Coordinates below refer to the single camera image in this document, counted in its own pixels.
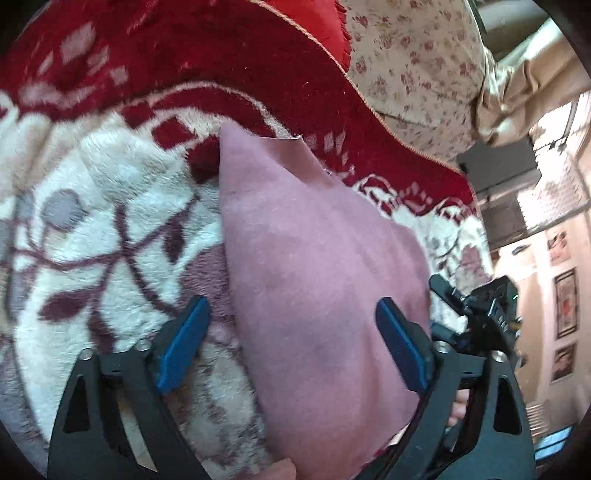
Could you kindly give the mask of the person's left hand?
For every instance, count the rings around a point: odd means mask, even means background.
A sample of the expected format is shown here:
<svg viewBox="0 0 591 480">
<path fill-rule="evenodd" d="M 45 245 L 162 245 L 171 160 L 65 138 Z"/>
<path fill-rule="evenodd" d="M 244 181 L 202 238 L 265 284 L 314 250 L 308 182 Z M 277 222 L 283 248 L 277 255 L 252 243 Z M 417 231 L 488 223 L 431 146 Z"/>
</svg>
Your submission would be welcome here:
<svg viewBox="0 0 591 480">
<path fill-rule="evenodd" d="M 447 429 L 456 426 L 461 420 L 463 420 L 467 413 L 468 401 L 470 398 L 470 391 L 468 389 L 458 390 L 456 392 L 456 396 L 454 402 L 452 404 L 452 409 L 450 416 L 447 421 Z M 409 425 L 403 427 L 389 442 L 389 446 L 394 446 L 398 444 L 403 435 L 406 433 Z"/>
</svg>

